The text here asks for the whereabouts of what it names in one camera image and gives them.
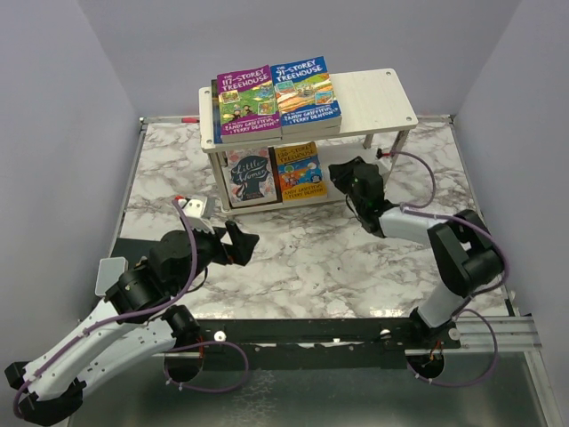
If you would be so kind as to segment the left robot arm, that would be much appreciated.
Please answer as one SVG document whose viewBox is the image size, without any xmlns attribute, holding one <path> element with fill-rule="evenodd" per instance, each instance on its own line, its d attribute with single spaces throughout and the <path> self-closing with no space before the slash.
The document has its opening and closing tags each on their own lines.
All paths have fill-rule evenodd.
<svg viewBox="0 0 569 427">
<path fill-rule="evenodd" d="M 70 335 L 38 359 L 4 370 L 16 390 L 15 416 L 52 426 L 75 413 L 88 391 L 136 361 L 162 351 L 202 350 L 208 341 L 179 299 L 210 264 L 245 266 L 259 240 L 233 221 L 210 231 L 166 233 Z"/>
</svg>

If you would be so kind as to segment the yellow 130-Storey Treehouse book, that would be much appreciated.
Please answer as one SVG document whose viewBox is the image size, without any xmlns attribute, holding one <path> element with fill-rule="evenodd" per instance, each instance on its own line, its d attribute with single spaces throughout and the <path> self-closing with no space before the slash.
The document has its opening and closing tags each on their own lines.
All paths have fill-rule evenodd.
<svg viewBox="0 0 569 427">
<path fill-rule="evenodd" d="M 284 203 L 327 198 L 317 145 L 311 141 L 275 148 L 276 168 Z"/>
</svg>

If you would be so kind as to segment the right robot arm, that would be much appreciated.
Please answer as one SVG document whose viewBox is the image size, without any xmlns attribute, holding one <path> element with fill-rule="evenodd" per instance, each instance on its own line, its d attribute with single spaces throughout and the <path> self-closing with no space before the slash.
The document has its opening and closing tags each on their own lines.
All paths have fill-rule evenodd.
<svg viewBox="0 0 569 427">
<path fill-rule="evenodd" d="M 376 164 L 361 157 L 328 166 L 331 182 L 346 198 L 365 231 L 378 238 L 399 238 L 430 247 L 440 283 L 413 309 L 410 341 L 428 348 L 446 326 L 478 295 L 500 287 L 509 262 L 478 214 L 420 212 L 416 205 L 394 204 L 385 197 Z"/>
</svg>

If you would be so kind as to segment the black hardcover book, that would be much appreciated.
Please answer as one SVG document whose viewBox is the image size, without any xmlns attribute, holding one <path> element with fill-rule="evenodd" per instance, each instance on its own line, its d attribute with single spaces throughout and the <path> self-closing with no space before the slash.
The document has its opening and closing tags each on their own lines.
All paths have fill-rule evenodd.
<svg viewBox="0 0 569 427">
<path fill-rule="evenodd" d="M 281 185 L 280 185 L 280 179 L 279 179 L 279 173 L 278 173 L 278 164 L 276 161 L 275 148 L 269 147 L 268 153 L 269 153 L 269 158 L 270 158 L 270 163 L 271 163 L 271 168 L 272 168 L 272 173 L 273 173 L 273 180 L 274 180 L 275 189 L 276 189 L 276 202 L 282 203 L 282 201 L 283 201 L 282 191 L 281 191 Z"/>
</svg>

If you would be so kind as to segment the blue 91-Storey Treehouse book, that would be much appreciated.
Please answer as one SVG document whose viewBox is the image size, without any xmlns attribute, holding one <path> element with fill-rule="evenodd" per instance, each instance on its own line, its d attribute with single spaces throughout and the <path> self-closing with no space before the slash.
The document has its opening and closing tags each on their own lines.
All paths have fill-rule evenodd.
<svg viewBox="0 0 569 427">
<path fill-rule="evenodd" d="M 341 107 L 324 56 L 270 67 L 283 135 L 339 128 Z"/>
</svg>

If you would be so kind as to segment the floral pink notebook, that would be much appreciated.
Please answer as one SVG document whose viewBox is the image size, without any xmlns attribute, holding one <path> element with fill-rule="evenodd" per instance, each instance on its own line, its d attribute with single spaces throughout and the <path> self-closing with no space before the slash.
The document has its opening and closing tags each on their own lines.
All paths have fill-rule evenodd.
<svg viewBox="0 0 569 427">
<path fill-rule="evenodd" d="M 270 149 L 239 149 L 226 152 L 223 168 L 229 203 L 234 208 L 277 201 Z"/>
</svg>

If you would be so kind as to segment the purple 117-Storey Treehouse book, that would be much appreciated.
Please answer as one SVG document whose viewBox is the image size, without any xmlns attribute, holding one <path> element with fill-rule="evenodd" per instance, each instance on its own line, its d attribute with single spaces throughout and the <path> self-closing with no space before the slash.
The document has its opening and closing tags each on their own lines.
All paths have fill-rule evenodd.
<svg viewBox="0 0 569 427">
<path fill-rule="evenodd" d="M 281 137 L 280 113 L 269 65 L 219 74 L 217 90 L 223 143 Z"/>
</svg>

